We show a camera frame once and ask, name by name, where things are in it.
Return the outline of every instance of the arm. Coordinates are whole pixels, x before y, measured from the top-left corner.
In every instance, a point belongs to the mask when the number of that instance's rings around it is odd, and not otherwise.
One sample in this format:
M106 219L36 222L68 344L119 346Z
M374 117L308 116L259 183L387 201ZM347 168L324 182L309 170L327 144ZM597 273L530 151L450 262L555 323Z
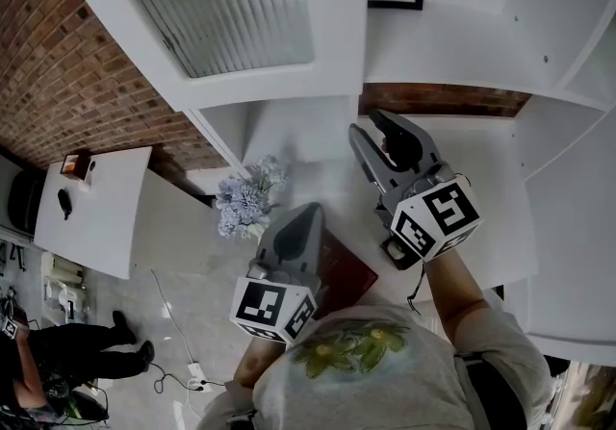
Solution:
M28 344L29 336L30 330L28 327L19 324L15 340L17 342L17 350L19 351L19 360L21 361L23 382L13 380L13 388L17 403L24 409L41 408L47 404L47 399L40 382L39 370Z
M245 388L254 388L264 372L285 352L282 342L253 338L244 353L233 380Z
M434 305L439 313L445 333L453 342L455 330L464 317L479 310L489 309L483 293L455 250L433 259L425 265Z

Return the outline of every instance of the white table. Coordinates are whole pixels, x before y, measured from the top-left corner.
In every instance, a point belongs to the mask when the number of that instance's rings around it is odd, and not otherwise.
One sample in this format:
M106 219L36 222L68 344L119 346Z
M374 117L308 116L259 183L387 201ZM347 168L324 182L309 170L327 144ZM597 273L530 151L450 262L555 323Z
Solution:
M207 273L245 260L254 244L217 233L213 210L147 169L151 148L92 157L89 191L52 164L38 210L35 244L73 263L128 279L132 267ZM67 190L72 214L64 220L58 191Z
M513 120L469 117L415 117L434 138L443 158L455 171L468 176L485 222L457 247L483 290L506 285L537 273L530 205L511 134ZM359 122L379 144L382 135L366 118ZM289 207L319 201L327 227L379 278L371 297L406 305L421 269L398 271L380 249L389 237L373 212L379 197L351 155L341 161L296 165L287 189ZM432 298L427 281L417 301Z

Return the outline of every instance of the power strip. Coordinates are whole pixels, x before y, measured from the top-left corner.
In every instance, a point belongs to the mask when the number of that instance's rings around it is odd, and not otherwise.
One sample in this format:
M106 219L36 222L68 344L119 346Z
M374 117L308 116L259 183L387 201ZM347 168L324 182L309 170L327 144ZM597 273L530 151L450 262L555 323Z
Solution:
M203 368L201 368L201 364L189 364L189 371L192 375L192 379L189 381L189 388L195 390L198 390L198 388L203 388L201 392L212 391L212 385L208 384Z

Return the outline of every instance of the strap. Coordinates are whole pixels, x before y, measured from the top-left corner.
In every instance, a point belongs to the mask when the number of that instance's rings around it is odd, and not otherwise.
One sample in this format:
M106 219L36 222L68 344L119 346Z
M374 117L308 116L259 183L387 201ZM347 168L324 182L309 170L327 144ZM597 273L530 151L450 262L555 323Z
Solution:
M493 430L526 430L524 408L501 373L486 362L480 353L461 356L471 384L479 396L485 416Z
M415 307L415 304L413 303L413 301L415 300L415 297L417 296L417 292L420 290L420 287L422 286L422 281L424 280L424 276L425 276L425 263L422 263L422 275L420 276L420 281L418 282L417 287L415 287L415 291L413 291L410 295L406 297L406 301L408 302L409 307L418 316L422 316L422 313L420 313L420 311L417 310L417 307Z

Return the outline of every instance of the blue hydrangea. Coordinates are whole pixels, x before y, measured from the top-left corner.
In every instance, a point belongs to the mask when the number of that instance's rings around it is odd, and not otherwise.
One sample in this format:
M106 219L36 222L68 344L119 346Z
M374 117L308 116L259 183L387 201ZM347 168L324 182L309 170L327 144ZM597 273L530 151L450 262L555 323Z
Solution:
M266 196L250 184L243 184L233 191L230 206L244 224L257 222L269 207Z
M225 206L220 213L220 223L218 224L218 232L230 239L236 234L237 227L240 224L240 217L231 206Z
M248 237L255 228L250 225L270 224L269 192L288 181L287 173L270 155L250 166L248 171L251 174L248 179L231 176L218 184L216 206L221 210L218 232L223 237Z

